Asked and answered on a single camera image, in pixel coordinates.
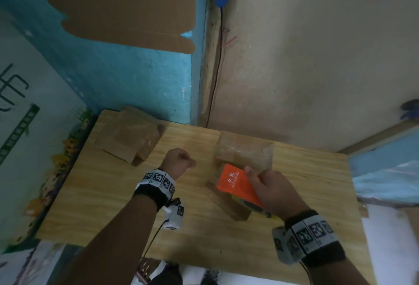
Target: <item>blue wall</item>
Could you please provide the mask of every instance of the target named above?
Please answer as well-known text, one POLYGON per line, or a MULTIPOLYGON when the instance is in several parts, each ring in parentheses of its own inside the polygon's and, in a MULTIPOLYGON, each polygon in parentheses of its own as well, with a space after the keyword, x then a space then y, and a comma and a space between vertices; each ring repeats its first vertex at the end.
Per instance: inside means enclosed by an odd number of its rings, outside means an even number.
POLYGON ((95 113, 131 104, 173 122, 196 120, 206 0, 196 0, 193 55, 74 37, 47 0, 0 0, 0 7, 95 113))
POLYGON ((419 203, 419 132, 349 160, 357 196, 419 203))

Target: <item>white floor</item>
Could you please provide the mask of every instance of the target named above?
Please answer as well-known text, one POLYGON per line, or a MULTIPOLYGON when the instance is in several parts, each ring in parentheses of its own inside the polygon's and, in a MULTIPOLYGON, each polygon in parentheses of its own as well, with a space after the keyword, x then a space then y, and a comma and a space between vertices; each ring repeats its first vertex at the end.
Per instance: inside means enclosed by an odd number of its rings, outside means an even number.
MULTIPOLYGON (((369 252, 373 261, 378 285, 415 285, 419 272, 419 248, 402 211, 393 208, 368 205, 369 218, 363 218, 369 252)), ((164 268, 164 262, 152 277, 164 268)), ((181 265, 184 285, 199 284, 204 275, 202 267, 181 265)), ((220 273, 219 285, 285 285, 289 283, 265 280, 256 277, 220 273)))

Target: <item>person's left hand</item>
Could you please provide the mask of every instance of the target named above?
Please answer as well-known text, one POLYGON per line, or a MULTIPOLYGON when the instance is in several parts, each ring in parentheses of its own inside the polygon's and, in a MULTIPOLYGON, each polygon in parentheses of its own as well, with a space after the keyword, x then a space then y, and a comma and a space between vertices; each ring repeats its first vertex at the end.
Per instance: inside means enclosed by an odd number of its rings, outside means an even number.
POLYGON ((176 180, 185 171, 194 169, 195 165, 196 160, 192 159, 186 150, 175 148, 167 152, 159 168, 176 180))

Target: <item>orange packet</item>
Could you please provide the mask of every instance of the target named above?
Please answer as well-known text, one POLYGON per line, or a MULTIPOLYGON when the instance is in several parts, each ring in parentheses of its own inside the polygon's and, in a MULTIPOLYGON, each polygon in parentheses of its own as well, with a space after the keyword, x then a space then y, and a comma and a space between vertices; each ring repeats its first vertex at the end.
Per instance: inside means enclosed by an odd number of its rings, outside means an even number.
POLYGON ((218 180, 217 189, 233 194, 263 208, 252 184, 247 179, 246 172, 237 167, 225 164, 223 173, 218 180))

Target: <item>tabletop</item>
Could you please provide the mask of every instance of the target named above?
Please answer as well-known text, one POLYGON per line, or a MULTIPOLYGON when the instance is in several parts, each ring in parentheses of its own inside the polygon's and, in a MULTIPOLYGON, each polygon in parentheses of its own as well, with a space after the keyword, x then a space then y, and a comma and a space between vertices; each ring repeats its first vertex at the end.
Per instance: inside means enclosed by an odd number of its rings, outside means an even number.
MULTIPOLYGON (((169 149, 181 147, 197 161, 193 171, 176 181, 174 197, 185 204, 183 226, 176 231, 162 229, 147 256, 309 284, 300 265, 287 266, 278 261, 271 229, 282 225, 281 220, 253 213, 246 222, 235 222, 208 197, 204 183, 214 173, 212 157, 220 131, 164 122, 167 129, 159 143, 135 168, 94 145, 98 133, 116 114, 102 111, 38 238, 86 246, 128 202, 146 171, 157 168, 169 149)), ((327 220, 347 257, 375 284, 347 156, 274 142, 273 169, 281 171, 306 203, 327 220)), ((151 237, 163 218, 164 211, 160 210, 151 237)))

